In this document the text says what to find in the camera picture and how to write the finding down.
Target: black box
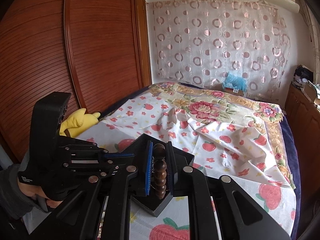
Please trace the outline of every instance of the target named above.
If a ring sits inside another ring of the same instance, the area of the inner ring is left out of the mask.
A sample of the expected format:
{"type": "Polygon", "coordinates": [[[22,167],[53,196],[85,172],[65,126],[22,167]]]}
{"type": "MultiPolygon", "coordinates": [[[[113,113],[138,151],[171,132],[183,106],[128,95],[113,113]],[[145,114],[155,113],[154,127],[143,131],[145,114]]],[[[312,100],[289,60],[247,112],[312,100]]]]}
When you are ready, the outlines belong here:
{"type": "MultiPolygon", "coordinates": [[[[148,141],[152,141],[153,145],[157,143],[161,143],[166,147],[166,143],[162,142],[156,138],[153,138],[147,134],[142,134],[139,138],[137,138],[132,144],[130,144],[126,149],[122,151],[122,153],[139,153],[139,151],[144,151],[147,147],[148,141]]],[[[173,147],[173,152],[178,155],[182,155],[186,158],[187,163],[192,166],[194,155],[182,151],[176,147],[173,147]]],[[[166,192],[166,195],[163,199],[159,199],[156,194],[155,190],[151,187],[150,193],[148,197],[133,197],[132,200],[137,203],[142,209],[147,211],[149,214],[158,217],[160,213],[164,210],[164,208],[168,205],[170,200],[172,199],[172,195],[169,191],[166,192]]]]}

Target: yellow plush toy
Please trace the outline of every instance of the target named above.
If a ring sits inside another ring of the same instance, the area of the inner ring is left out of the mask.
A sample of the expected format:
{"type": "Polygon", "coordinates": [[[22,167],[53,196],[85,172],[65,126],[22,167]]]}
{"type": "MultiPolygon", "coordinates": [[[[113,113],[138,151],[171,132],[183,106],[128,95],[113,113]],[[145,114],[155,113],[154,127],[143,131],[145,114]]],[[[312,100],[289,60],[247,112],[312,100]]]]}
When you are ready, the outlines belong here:
{"type": "Polygon", "coordinates": [[[81,108],[70,114],[61,124],[60,135],[75,138],[99,122],[100,113],[85,114],[85,111],[81,108]]]}

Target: curtain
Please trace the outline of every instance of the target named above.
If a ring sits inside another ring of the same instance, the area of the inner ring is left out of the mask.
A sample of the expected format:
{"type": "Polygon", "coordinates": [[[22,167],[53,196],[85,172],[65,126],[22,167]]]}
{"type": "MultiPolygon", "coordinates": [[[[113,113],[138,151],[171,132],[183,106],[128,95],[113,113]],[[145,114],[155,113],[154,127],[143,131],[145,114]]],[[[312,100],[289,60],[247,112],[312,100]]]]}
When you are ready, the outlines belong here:
{"type": "Polygon", "coordinates": [[[284,18],[270,5],[171,0],[148,5],[160,77],[211,88],[231,73],[251,98],[277,100],[289,55],[284,18]]]}
{"type": "Polygon", "coordinates": [[[306,24],[309,27],[311,42],[313,47],[313,82],[314,84],[320,83],[320,27],[319,23],[313,15],[312,11],[306,4],[305,0],[300,0],[302,11],[300,10],[306,24]]]}

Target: bedspread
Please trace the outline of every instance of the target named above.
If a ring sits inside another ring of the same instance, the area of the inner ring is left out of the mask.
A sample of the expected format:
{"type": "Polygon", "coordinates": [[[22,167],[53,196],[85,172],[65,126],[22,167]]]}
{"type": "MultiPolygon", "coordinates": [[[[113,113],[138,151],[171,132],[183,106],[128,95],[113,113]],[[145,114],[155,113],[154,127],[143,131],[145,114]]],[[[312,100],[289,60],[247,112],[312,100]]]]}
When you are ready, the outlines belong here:
{"type": "MultiPolygon", "coordinates": [[[[165,82],[150,86],[78,138],[110,152],[147,133],[195,156],[205,175],[231,176],[288,232],[296,198],[278,105],[165,82]]],[[[173,198],[158,218],[131,207],[130,239],[189,239],[188,200],[173,198]]]]}

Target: metal screw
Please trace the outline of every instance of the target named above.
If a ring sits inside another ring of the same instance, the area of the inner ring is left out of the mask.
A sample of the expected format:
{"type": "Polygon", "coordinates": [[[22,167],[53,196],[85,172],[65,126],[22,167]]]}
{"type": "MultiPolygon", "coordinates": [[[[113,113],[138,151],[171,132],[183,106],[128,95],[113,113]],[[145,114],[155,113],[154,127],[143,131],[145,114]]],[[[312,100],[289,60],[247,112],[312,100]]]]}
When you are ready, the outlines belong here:
{"type": "Polygon", "coordinates": [[[183,171],[190,173],[190,172],[193,172],[193,168],[191,166],[185,166],[185,167],[183,167],[183,171]]]}
{"type": "Polygon", "coordinates": [[[90,183],[96,183],[99,180],[97,176],[90,176],[89,177],[89,182],[90,183]]]}
{"type": "Polygon", "coordinates": [[[227,175],[224,175],[221,177],[221,180],[224,182],[224,183],[229,183],[231,181],[231,178],[227,175]]]}
{"type": "Polygon", "coordinates": [[[134,172],[136,170],[137,170],[136,166],[130,165],[127,167],[127,171],[129,171],[129,172],[134,172]]]}

